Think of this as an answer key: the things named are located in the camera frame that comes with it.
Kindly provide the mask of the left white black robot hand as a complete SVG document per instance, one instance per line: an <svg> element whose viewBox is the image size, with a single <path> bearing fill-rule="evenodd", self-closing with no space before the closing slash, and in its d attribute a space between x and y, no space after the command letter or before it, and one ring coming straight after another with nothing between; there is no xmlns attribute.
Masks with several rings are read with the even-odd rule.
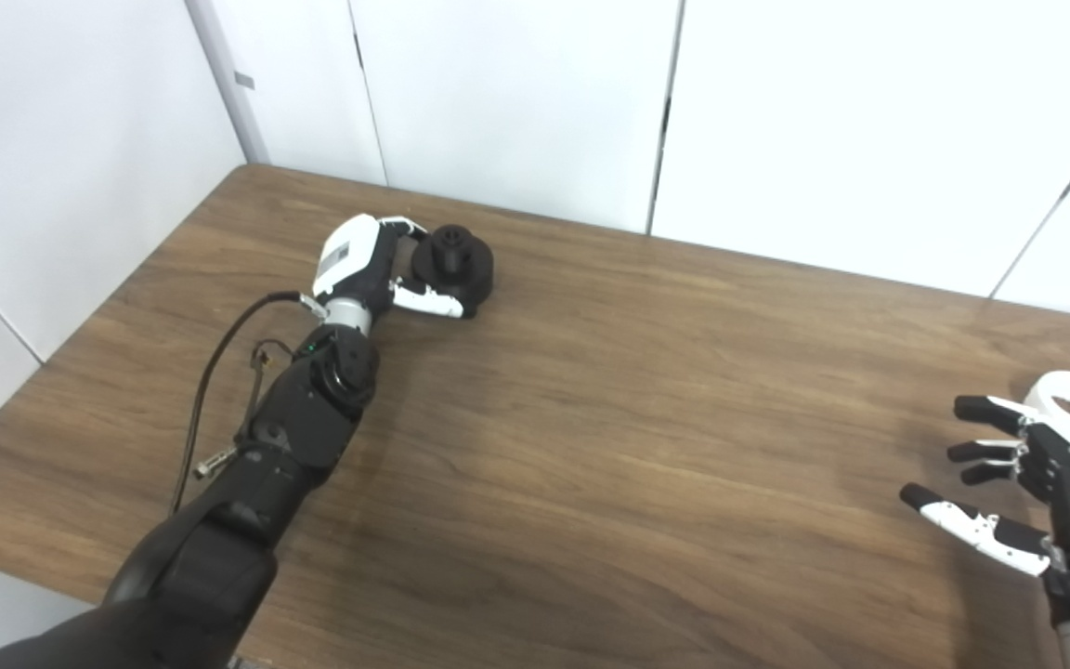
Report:
<svg viewBox="0 0 1070 669"><path fill-rule="evenodd" d="M428 240L424 226L404 216L357 215L324 242L311 293L324 310L323 323L368 335L391 308L452 319L472 319L476 308L434 285L392 275L400 240Z"/></svg>

